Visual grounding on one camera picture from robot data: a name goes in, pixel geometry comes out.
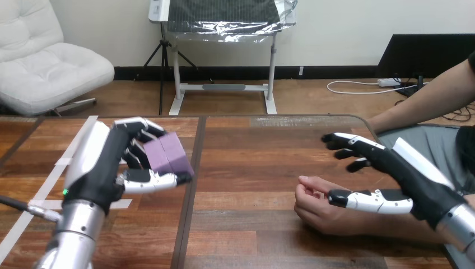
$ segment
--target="computer monitor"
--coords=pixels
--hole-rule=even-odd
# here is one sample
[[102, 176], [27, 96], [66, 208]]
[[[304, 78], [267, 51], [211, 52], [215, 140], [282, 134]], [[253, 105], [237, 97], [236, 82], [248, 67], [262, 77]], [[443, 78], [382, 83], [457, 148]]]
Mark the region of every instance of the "computer monitor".
[[397, 34], [378, 64], [377, 77], [434, 78], [475, 51], [475, 34]]

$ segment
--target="white armchair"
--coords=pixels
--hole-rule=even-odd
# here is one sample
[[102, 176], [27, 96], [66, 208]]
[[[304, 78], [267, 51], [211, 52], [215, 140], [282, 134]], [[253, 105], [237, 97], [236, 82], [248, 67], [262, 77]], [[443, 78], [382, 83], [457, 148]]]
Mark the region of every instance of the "white armchair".
[[114, 67], [95, 52], [63, 43], [49, 0], [0, 0], [0, 104], [37, 115], [110, 83]]

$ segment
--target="tripod stand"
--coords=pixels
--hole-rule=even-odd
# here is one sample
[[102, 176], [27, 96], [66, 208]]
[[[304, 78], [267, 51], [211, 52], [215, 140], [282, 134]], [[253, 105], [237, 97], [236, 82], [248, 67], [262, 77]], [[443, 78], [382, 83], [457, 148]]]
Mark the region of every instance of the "tripod stand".
[[[148, 64], [150, 63], [150, 61], [152, 60], [152, 58], [155, 56], [155, 54], [159, 51], [160, 48], [162, 48], [162, 64], [161, 64], [161, 68], [160, 68], [160, 106], [159, 106], [159, 115], [162, 114], [162, 104], [163, 104], [163, 86], [164, 86], [164, 71], [165, 69], [167, 71], [171, 70], [170, 66], [168, 65], [168, 54], [167, 54], [167, 47], [171, 47], [171, 44], [169, 41], [166, 40], [165, 38], [165, 30], [164, 30], [164, 26], [163, 26], [163, 23], [161, 22], [160, 23], [160, 31], [161, 31], [161, 36], [162, 36], [162, 39], [160, 40], [160, 43], [159, 45], [157, 46], [157, 48], [153, 51], [152, 55], [150, 55], [149, 59], [147, 60], [147, 62], [143, 65], [143, 68], [145, 69]], [[196, 71], [199, 71], [198, 67], [192, 62], [190, 61], [185, 55], [183, 55], [183, 53], [181, 53], [180, 51], [178, 51], [178, 54], [186, 61], [188, 62]]]

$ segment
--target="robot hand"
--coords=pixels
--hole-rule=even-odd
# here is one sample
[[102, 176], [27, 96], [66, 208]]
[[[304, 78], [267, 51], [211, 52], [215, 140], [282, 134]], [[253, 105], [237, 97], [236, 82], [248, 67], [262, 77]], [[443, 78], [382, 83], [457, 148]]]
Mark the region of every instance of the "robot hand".
[[327, 134], [322, 141], [328, 149], [339, 150], [337, 159], [360, 157], [347, 167], [350, 173], [372, 166], [389, 174], [401, 187], [401, 191], [376, 193], [332, 190], [331, 204], [386, 214], [410, 212], [475, 260], [475, 211], [454, 185], [402, 138], [392, 149], [347, 133]]
[[[66, 173], [62, 214], [51, 217], [57, 222], [53, 237], [34, 268], [91, 269], [112, 202], [123, 193], [153, 192], [192, 180], [189, 173], [158, 175], [150, 169], [139, 142], [164, 134], [162, 127], [139, 117], [117, 120], [112, 128], [96, 122], [87, 131]], [[130, 169], [117, 176], [122, 158]], [[42, 209], [29, 212], [44, 217]]]
[[[83, 138], [64, 181], [64, 202], [87, 200], [99, 205], [106, 215], [112, 202], [123, 193], [145, 193], [190, 182], [189, 173], [158, 175], [150, 169], [145, 143], [166, 134], [147, 119], [116, 120], [110, 129], [96, 122]], [[129, 170], [117, 177], [121, 159]]]

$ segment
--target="white power cord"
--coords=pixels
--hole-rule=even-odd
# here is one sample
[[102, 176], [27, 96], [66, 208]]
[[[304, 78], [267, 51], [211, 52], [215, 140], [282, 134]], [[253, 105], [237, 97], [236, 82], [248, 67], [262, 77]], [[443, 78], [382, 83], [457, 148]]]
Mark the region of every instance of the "white power cord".
[[335, 91], [330, 89], [330, 85], [334, 83], [353, 83], [353, 84], [362, 84], [362, 85], [378, 85], [378, 83], [363, 83], [363, 82], [356, 82], [356, 81], [346, 81], [346, 80], [338, 80], [338, 81], [333, 81], [330, 82], [327, 85], [327, 89], [331, 92], [334, 92], [336, 94], [382, 94], [385, 92], [390, 92], [390, 91], [397, 91], [397, 90], [404, 90], [412, 87], [417, 87], [417, 85], [412, 85], [409, 87], [402, 87], [402, 88], [397, 88], [397, 89], [390, 89], [390, 90], [385, 90], [385, 91], [373, 91], [373, 92], [345, 92], [345, 91]]

